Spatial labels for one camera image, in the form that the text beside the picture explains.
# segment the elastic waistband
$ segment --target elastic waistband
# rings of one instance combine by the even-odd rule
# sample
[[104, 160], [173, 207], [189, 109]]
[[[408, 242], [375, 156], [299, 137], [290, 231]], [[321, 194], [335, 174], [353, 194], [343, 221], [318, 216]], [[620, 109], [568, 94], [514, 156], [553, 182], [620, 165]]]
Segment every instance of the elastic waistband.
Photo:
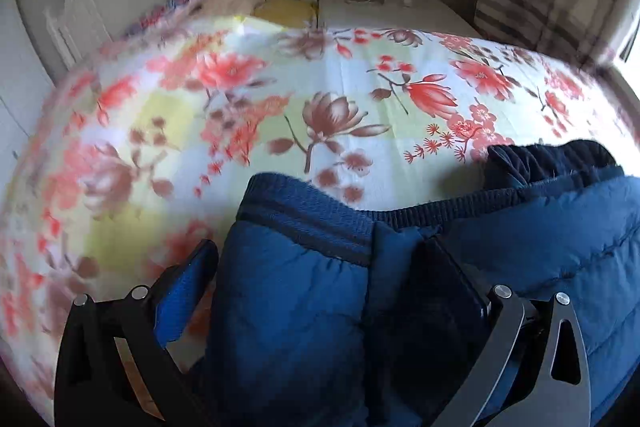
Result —
[[[599, 169], [599, 180], [622, 176], [622, 169]], [[377, 221], [393, 229], [438, 227], [454, 219], [478, 217], [541, 197], [593, 184], [583, 171], [526, 187], [480, 190], [459, 198], [399, 210], [354, 210], [299, 179], [265, 172], [249, 180], [237, 219], [277, 230], [304, 248], [359, 266], [369, 266]]]

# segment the pillow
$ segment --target pillow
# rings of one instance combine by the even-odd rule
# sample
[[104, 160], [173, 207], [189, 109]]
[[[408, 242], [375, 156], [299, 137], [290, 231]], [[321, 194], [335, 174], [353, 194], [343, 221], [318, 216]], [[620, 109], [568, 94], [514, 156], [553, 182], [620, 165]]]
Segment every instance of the pillow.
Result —
[[198, 15], [227, 17], [251, 15], [254, 8], [264, 0], [204, 0]]
[[257, 7], [254, 16], [289, 28], [310, 28], [317, 25], [314, 7], [298, 0], [267, 1]]
[[141, 35], [154, 29], [166, 29], [188, 17], [203, 0], [166, 0], [154, 6], [125, 30], [126, 37]]

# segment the floral pattern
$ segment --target floral pattern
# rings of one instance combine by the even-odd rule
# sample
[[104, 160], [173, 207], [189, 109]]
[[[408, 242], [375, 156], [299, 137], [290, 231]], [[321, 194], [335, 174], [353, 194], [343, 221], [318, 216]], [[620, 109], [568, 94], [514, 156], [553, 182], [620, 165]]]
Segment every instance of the floral pattern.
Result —
[[[441, 179], [474, 169], [492, 144], [581, 137], [640, 173], [640, 132], [606, 86], [481, 39], [199, 18], [112, 42], [47, 100], [7, 187], [2, 357], [51, 423], [74, 296], [116, 298], [204, 237], [221, 247], [257, 172], [386, 210], [459, 195]], [[183, 370], [204, 350], [209, 306], [172, 346]]]
[[278, 155], [284, 154], [295, 145], [305, 155], [303, 172], [309, 174], [311, 170], [311, 154], [317, 145], [324, 144], [332, 153], [340, 155], [345, 149], [337, 140], [337, 137], [373, 137], [384, 134], [390, 129], [389, 125], [382, 124], [360, 125], [368, 114], [366, 111], [360, 111], [358, 105], [353, 100], [347, 100], [346, 96], [337, 96], [330, 92], [317, 92], [312, 100], [305, 102], [305, 107], [302, 110], [302, 119], [306, 124], [306, 134], [311, 139], [311, 143], [306, 147], [302, 145], [302, 142], [293, 131], [289, 118], [285, 116], [291, 138], [272, 140], [268, 144], [269, 152]]

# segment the black metal frame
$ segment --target black metal frame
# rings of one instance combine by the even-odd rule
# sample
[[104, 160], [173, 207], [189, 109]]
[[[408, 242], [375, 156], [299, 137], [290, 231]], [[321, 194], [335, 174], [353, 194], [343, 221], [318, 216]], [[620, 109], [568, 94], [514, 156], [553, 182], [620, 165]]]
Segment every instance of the black metal frame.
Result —
[[[160, 302], [198, 256], [209, 254], [217, 256], [215, 245], [201, 242], [185, 263], [165, 270], [148, 292], [146, 287], [136, 287], [116, 301], [96, 303], [89, 296], [76, 300], [62, 338], [56, 373], [58, 427], [212, 425], [204, 404], [191, 392], [154, 334]], [[570, 303], [560, 302], [566, 296], [554, 296], [549, 302], [528, 301], [505, 286], [499, 287], [500, 291], [496, 288], [483, 299], [494, 322], [491, 334], [433, 427], [475, 425], [522, 336], [528, 347], [506, 405], [480, 425], [587, 427], [591, 411], [587, 358], [574, 309]], [[164, 421], [140, 408], [114, 337], [127, 340]]]

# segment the red flower print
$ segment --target red flower print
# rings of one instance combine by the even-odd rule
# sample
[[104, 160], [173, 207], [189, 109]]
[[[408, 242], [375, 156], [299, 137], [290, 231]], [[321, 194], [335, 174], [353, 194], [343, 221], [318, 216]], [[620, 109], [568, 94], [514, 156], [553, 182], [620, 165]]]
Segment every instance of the red flower print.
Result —
[[474, 146], [473, 149], [471, 149], [471, 159], [474, 162], [485, 162], [488, 156], [489, 152], [487, 146], [484, 144], [480, 144], [478, 147]]
[[566, 105], [561, 102], [561, 100], [556, 96], [554, 92], [546, 91], [545, 99], [546, 105], [548, 105], [551, 109], [563, 116], [569, 116], [569, 112], [566, 110]]
[[44, 237], [44, 235], [42, 235], [41, 233], [39, 233], [37, 236], [38, 252], [46, 253], [47, 243], [48, 243], [47, 238]]
[[2, 295], [2, 297], [0, 297], [0, 305], [2, 306], [2, 313], [4, 314], [4, 331], [6, 332], [6, 336], [13, 337], [18, 333], [14, 295], [9, 292]]
[[109, 126], [109, 113], [106, 112], [104, 109], [98, 109], [98, 112], [96, 113], [96, 117], [97, 117], [98, 123], [101, 126], [103, 127]]
[[451, 51], [456, 51], [460, 48], [468, 49], [472, 42], [472, 39], [469, 37], [459, 37], [457, 35], [447, 35], [445, 33], [432, 33], [432, 35], [443, 39], [440, 41], [440, 44]]
[[447, 149], [451, 149], [453, 147], [453, 135], [450, 132], [441, 134], [440, 143]]
[[87, 71], [86, 73], [82, 74], [80, 78], [76, 80], [76, 83], [73, 86], [71, 86], [71, 89], [69, 89], [68, 97], [75, 98], [82, 92], [82, 90], [85, 87], [89, 86], [92, 82], [95, 82], [96, 80], [97, 80], [97, 77], [95, 76], [95, 73]]
[[146, 260], [147, 275], [153, 280], [157, 279], [167, 267], [180, 264], [187, 259], [202, 239], [212, 239], [212, 237], [213, 230], [207, 226], [207, 223], [199, 219], [192, 219], [186, 230], [170, 233], [166, 236], [164, 245], [167, 252], [162, 261]]
[[553, 71], [550, 78], [545, 78], [545, 84], [554, 89], [560, 89], [571, 100], [584, 99], [582, 88], [576, 84], [574, 79], [562, 71]]
[[248, 83], [267, 63], [235, 53], [209, 53], [198, 57], [198, 78], [207, 87], [228, 90]]
[[460, 163], [466, 163], [465, 150], [462, 147], [456, 147], [453, 152], [453, 155], [456, 157]]
[[78, 131], [80, 131], [85, 126], [85, 124], [86, 124], [85, 115], [79, 112], [73, 111], [73, 113], [71, 114], [71, 118], [69, 118], [69, 123], [66, 124], [64, 128], [63, 135], [68, 136], [68, 134], [71, 133], [71, 131], [74, 129], [77, 129]]
[[482, 128], [474, 138], [474, 147], [480, 145], [514, 145], [514, 143], [511, 138], [503, 138], [493, 129]]
[[449, 118], [449, 121], [447, 121], [447, 127], [453, 131], [453, 134], [462, 139], [474, 137], [476, 132], [479, 129], [482, 129], [481, 125], [472, 120], [465, 120], [462, 115], [458, 113]]
[[214, 176], [220, 176], [222, 174], [222, 166], [224, 164], [222, 162], [213, 162], [207, 165], [207, 171], [209, 174], [213, 174]]
[[198, 54], [204, 52], [212, 44], [221, 46], [228, 32], [217, 31], [213, 35], [199, 34], [196, 41], [174, 60], [165, 57], [153, 58], [146, 63], [148, 71], [164, 73], [160, 86], [167, 90], [178, 89], [190, 79], [196, 68]]
[[344, 58], [353, 58], [353, 53], [351, 53], [351, 50], [348, 49], [347, 46], [343, 46], [342, 44], [340, 44], [340, 42], [335, 45], [335, 49], [338, 50], [338, 53]]
[[438, 149], [442, 147], [442, 143], [436, 142], [436, 140], [425, 140], [424, 148], [429, 151], [429, 154], [438, 154]]
[[63, 153], [63, 168], [47, 179], [42, 197], [47, 204], [55, 201], [58, 208], [67, 210], [78, 203], [82, 193], [79, 181], [94, 170], [98, 150], [93, 145], [82, 145], [80, 139], [71, 142]]
[[402, 73], [415, 73], [416, 71], [414, 65], [407, 62], [398, 62], [398, 70]]
[[474, 121], [477, 121], [479, 124], [482, 124], [483, 127], [491, 128], [491, 130], [493, 130], [494, 122], [496, 120], [495, 115], [489, 112], [488, 107], [478, 102], [477, 98], [476, 103], [478, 105], [469, 106], [469, 110], [471, 110], [471, 118], [473, 118]]
[[449, 87], [435, 84], [407, 84], [404, 88], [415, 103], [416, 107], [431, 118], [448, 120], [456, 113], [458, 107], [456, 99], [449, 93]]
[[133, 83], [137, 80], [138, 77], [135, 74], [123, 76], [113, 86], [108, 87], [101, 93], [100, 98], [98, 98], [98, 106], [102, 109], [118, 107], [136, 93]]
[[479, 94], [492, 94], [496, 100], [513, 100], [510, 81], [496, 73], [494, 68], [467, 60], [452, 60], [450, 64], [457, 69], [456, 74]]

